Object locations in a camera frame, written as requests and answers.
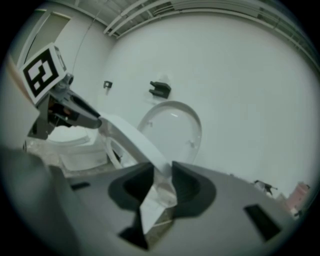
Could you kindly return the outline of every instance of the white pipe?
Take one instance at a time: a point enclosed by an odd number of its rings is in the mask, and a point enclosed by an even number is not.
[[[154,3],[151,3],[149,5],[147,5],[146,7],[141,8],[140,10],[136,11],[135,13],[131,14],[129,17],[127,17],[124,21],[122,21],[118,26],[116,26],[110,33],[109,33],[109,37],[112,36],[118,29],[120,29],[124,24],[126,24],[127,22],[131,21],[132,19],[134,19],[135,17],[137,17],[138,15],[144,13],[145,11],[154,8],[156,6],[165,4],[171,2],[171,0],[158,0],[155,1]]]
[[[249,15],[246,15],[246,14],[243,14],[243,13],[239,13],[239,12],[236,12],[236,11],[232,11],[232,10],[222,10],[222,9],[187,9],[187,10],[179,10],[179,11],[171,11],[171,12],[167,12],[163,15],[159,15],[159,16],[156,16],[156,17],[153,17],[151,19],[148,19],[144,22],[141,22],[139,23],[138,25],[128,29],[126,32],[122,33],[121,35],[119,35],[117,37],[117,39],[121,38],[122,36],[124,36],[125,34],[129,33],[130,31],[132,30],[135,30],[149,22],[152,22],[152,21],[155,21],[155,20],[158,20],[158,19],[161,19],[162,17],[166,17],[166,16],[171,16],[171,15],[176,15],[176,14],[181,14],[181,13],[198,13],[198,12],[201,12],[201,13],[220,13],[220,14],[228,14],[228,15],[234,15],[234,16],[238,16],[238,17],[242,17],[242,18],[245,18],[245,19],[248,19],[248,20],[251,20],[251,21],[254,21],[254,22],[257,22],[257,23],[260,23],[270,29],[273,29],[274,31],[278,32],[279,34],[281,34],[282,36],[284,36],[285,38],[287,38],[290,42],[292,42],[295,46],[297,46],[309,59],[310,61],[314,64],[315,68],[317,69],[317,71],[320,73],[320,67],[318,65],[318,63],[308,54],[308,52],[303,48],[301,47],[299,44],[297,44],[296,41],[294,41],[290,36],[288,36],[287,34],[285,34],[284,32],[282,32],[281,30],[279,30],[278,28],[275,28],[274,29],[274,26],[270,25],[269,23],[267,22],[264,22],[258,18],[255,18],[255,17],[252,17],[252,16],[249,16]]]
[[[240,7],[246,7],[247,9],[251,9],[251,10],[255,10],[257,11],[257,8],[249,8],[247,5],[243,5],[241,4],[239,1],[237,2],[234,2],[234,1],[229,1],[229,0],[186,0],[184,2],[177,2],[177,3],[174,3],[174,4],[171,4],[169,6],[165,6],[165,7],[161,7],[159,9],[157,9],[156,11],[154,11],[154,15],[157,15],[157,14],[160,14],[164,11],[167,11],[169,9],[172,9],[172,8],[176,8],[179,6],[179,8],[184,8],[185,6],[187,5],[194,5],[194,4],[211,4],[211,5],[214,5],[214,4],[225,4],[225,5],[232,5],[232,6],[240,6]]]
[[[150,16],[151,18],[154,17],[154,16],[152,15],[151,11],[147,10],[146,12],[149,14],[149,16]]]
[[[125,9],[123,12],[121,12],[107,27],[106,29],[103,31],[103,33],[107,33],[108,30],[115,24],[117,23],[123,16],[127,15],[130,11],[132,11],[134,8],[138,7],[139,5],[144,4],[145,2],[147,2],[148,0],[139,0],[136,1],[135,3],[133,3],[132,5],[130,5],[127,9]]]
[[[152,21],[161,19],[162,17],[165,17],[165,16],[170,16],[170,15],[179,14],[179,13],[180,13],[180,12],[179,12],[178,10],[176,10],[176,11],[167,12],[166,14],[162,14],[162,15],[159,15],[159,16],[156,16],[156,17],[147,19],[147,20],[145,20],[144,22],[141,22],[141,23],[139,23],[138,25],[136,25],[136,26],[128,29],[126,32],[123,32],[121,35],[119,35],[119,36],[117,37],[117,39],[121,38],[122,36],[124,36],[125,34],[129,33],[130,31],[135,30],[135,29],[143,26],[144,24],[148,24],[149,22],[152,22]]]
[[[303,30],[300,30],[299,27],[296,26],[296,24],[294,24],[289,18],[287,18],[287,16],[285,16],[282,12],[280,12],[279,10],[277,10],[276,8],[268,5],[267,3],[261,2],[261,1],[256,1],[256,0],[242,0],[244,2],[250,3],[252,5],[255,5],[259,8],[263,8],[269,12],[271,12],[272,14],[277,15],[278,17],[280,17],[281,20],[285,21],[286,23],[288,23],[290,26],[294,27],[295,30],[297,32],[299,32],[303,39],[305,39],[308,44],[315,50],[315,46],[314,44],[311,42],[311,40],[309,39],[309,37],[306,35],[306,33]]]

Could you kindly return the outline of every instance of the black slot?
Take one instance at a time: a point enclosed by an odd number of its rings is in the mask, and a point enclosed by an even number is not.
[[[265,241],[277,235],[281,229],[275,224],[274,221],[265,213],[265,211],[257,204],[247,206],[244,211],[249,216],[250,220],[254,223],[257,230],[263,236]]]
[[[75,190],[80,190],[80,189],[87,188],[89,186],[90,186],[90,184],[88,182],[80,182],[80,183],[71,185],[71,189],[73,191],[75,191]]]

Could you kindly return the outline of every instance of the pink object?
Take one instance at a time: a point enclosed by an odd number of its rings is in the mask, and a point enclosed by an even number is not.
[[[287,207],[290,210],[293,208],[295,208],[297,211],[301,210],[302,206],[304,205],[309,188],[310,187],[303,182],[298,183],[292,194],[286,200]]]

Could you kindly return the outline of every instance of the wire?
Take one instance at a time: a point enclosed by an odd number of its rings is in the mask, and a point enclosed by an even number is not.
[[[101,10],[95,15],[93,21],[91,22],[91,24],[89,25],[88,29],[86,30],[82,40],[81,40],[81,43],[80,43],[80,46],[78,48],[78,51],[76,52],[76,55],[75,55],[75,59],[74,59],[74,63],[73,63],[73,68],[72,68],[72,74],[74,73],[75,71],[75,66],[76,66],[76,62],[77,62],[77,58],[78,58],[78,55],[79,55],[79,51],[80,51],[80,48],[82,46],[82,43],[84,42],[85,38],[86,38],[86,35],[89,31],[89,29],[91,28],[91,26],[93,25],[93,23],[95,22],[95,20],[97,19],[97,16],[100,14]]]

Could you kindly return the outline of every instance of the metal bracket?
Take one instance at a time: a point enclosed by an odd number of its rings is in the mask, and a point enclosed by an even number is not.
[[[112,87],[112,82],[110,81],[104,81],[103,83],[103,88],[111,88]]]
[[[167,83],[151,81],[150,85],[154,87],[154,89],[149,90],[152,95],[168,99],[171,92],[171,87]]]

